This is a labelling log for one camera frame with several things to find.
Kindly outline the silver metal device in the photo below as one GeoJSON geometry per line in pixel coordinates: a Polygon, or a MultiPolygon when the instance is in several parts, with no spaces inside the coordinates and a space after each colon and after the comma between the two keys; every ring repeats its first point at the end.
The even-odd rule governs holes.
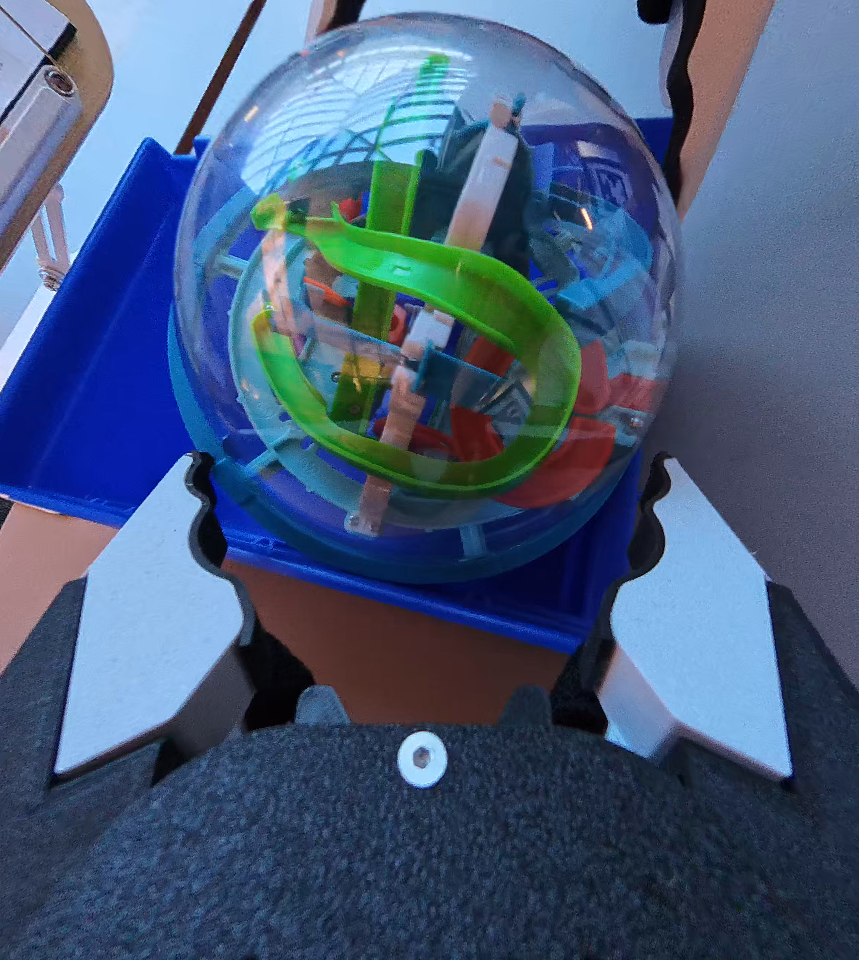
{"type": "Polygon", "coordinates": [[[0,2],[0,274],[113,86],[92,2],[0,2]]]}

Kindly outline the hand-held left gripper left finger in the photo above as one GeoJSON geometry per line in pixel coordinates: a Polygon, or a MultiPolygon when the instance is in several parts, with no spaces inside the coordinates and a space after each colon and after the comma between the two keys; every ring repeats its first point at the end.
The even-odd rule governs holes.
{"type": "Polygon", "coordinates": [[[198,451],[180,457],[89,566],[54,776],[162,741],[191,759],[244,720],[257,616],[222,569],[212,466],[198,451]]]}

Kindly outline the clear plastic maze ball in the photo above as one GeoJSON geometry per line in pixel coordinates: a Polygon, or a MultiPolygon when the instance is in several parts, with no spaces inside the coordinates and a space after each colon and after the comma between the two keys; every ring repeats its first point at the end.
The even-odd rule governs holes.
{"type": "Polygon", "coordinates": [[[604,508],[676,365],[669,171],[519,30],[404,14],[263,80],[193,175],[168,359],[221,490],[403,585],[537,561],[604,508]]]}

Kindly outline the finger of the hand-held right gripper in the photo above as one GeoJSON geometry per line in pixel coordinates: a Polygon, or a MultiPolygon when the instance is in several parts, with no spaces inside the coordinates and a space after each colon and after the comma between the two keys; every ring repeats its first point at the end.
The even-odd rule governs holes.
{"type": "Polygon", "coordinates": [[[305,41],[315,42],[325,34],[360,22],[366,1],[311,1],[305,41]]]}
{"type": "Polygon", "coordinates": [[[774,1],[639,1],[664,27],[660,89],[672,125],[663,174],[679,217],[691,208],[770,20],[774,1]]]}

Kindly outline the blue plastic bin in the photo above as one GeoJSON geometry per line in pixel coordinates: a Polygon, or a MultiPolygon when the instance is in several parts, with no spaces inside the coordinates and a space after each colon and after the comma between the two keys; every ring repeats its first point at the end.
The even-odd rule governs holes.
{"type": "MultiPolygon", "coordinates": [[[[197,157],[135,150],[0,392],[0,497],[121,527],[193,450],[168,357],[175,238],[197,157]]],[[[600,511],[518,569],[439,585],[328,568],[262,528],[216,486],[230,558],[324,589],[571,653],[628,573],[642,456],[600,511]]]]}

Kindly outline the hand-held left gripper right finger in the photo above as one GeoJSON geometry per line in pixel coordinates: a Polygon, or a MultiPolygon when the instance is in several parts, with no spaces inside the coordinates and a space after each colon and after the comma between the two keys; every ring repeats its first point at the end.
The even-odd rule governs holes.
{"type": "Polygon", "coordinates": [[[675,457],[654,459],[640,508],[630,576],[602,615],[605,739],[652,762],[686,741],[791,778],[765,570],[675,457]]]}

